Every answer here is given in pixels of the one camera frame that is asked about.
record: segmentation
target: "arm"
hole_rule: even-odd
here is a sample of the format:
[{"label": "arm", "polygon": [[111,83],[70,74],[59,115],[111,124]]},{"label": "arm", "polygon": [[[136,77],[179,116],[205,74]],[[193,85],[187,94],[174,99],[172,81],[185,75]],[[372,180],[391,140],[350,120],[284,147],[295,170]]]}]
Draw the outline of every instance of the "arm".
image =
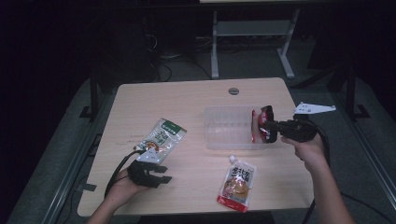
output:
[{"label": "arm", "polygon": [[295,146],[296,156],[304,161],[306,169],[312,176],[319,223],[354,223],[324,157],[320,136],[317,134],[313,140],[304,143],[284,136],[281,140]]},{"label": "arm", "polygon": [[93,212],[88,220],[88,224],[105,224],[109,223],[114,213],[124,204],[133,198],[136,193],[148,189],[147,187],[138,186],[128,177],[126,169],[120,171],[117,175],[118,181],[108,192],[105,199],[99,207]]}]

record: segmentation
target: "white metal stand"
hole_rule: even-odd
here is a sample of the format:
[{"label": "white metal stand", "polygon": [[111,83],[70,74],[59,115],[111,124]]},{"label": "white metal stand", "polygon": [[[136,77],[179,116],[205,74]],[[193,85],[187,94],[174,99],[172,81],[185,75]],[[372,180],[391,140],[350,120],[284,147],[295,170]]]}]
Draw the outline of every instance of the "white metal stand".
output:
[{"label": "white metal stand", "polygon": [[217,11],[213,13],[213,36],[212,36],[212,78],[219,78],[219,64],[217,53],[218,36],[232,35],[284,35],[285,44],[278,49],[278,56],[285,69],[288,78],[294,78],[286,53],[289,48],[294,27],[297,22],[300,9],[295,9],[291,20],[283,21],[218,21]]}]

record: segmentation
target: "clear plastic tray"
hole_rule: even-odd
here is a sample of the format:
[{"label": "clear plastic tray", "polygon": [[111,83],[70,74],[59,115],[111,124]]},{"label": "clear plastic tray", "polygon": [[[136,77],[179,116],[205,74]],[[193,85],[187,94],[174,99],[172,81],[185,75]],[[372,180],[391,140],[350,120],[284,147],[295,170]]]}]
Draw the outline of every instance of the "clear plastic tray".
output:
[{"label": "clear plastic tray", "polygon": [[266,144],[261,141],[259,136],[255,136],[255,143],[252,142],[253,110],[259,112],[261,106],[207,107],[205,109],[206,147],[209,149],[264,149]]}]

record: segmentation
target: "wooden table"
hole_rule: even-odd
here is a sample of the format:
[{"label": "wooden table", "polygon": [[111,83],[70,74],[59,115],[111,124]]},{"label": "wooden table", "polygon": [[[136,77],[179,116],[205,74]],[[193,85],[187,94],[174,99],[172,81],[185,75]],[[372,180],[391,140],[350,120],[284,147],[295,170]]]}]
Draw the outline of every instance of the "wooden table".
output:
[{"label": "wooden table", "polygon": [[[239,94],[231,95],[230,88]],[[103,200],[120,161],[151,131],[159,118],[188,132],[163,161],[173,179],[136,195],[116,215],[188,214],[233,211],[216,198],[231,165],[229,156],[257,166],[249,211],[308,207],[313,200],[310,174],[280,142],[264,150],[213,150],[205,147],[204,111],[210,105],[272,105],[276,120],[291,119],[295,108],[281,78],[253,78],[120,86],[78,206],[90,216]],[[132,157],[125,167],[136,157]]]}]

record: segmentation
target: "right hand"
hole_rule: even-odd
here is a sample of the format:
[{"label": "right hand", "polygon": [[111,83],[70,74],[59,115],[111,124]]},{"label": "right hand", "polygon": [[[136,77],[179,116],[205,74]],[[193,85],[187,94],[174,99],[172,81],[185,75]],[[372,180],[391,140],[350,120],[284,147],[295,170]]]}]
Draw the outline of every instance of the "right hand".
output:
[{"label": "right hand", "polygon": [[305,168],[309,172],[319,168],[319,166],[328,165],[324,156],[324,146],[318,133],[314,139],[303,143],[296,142],[285,136],[282,136],[280,140],[294,146],[296,156],[304,161]]}]

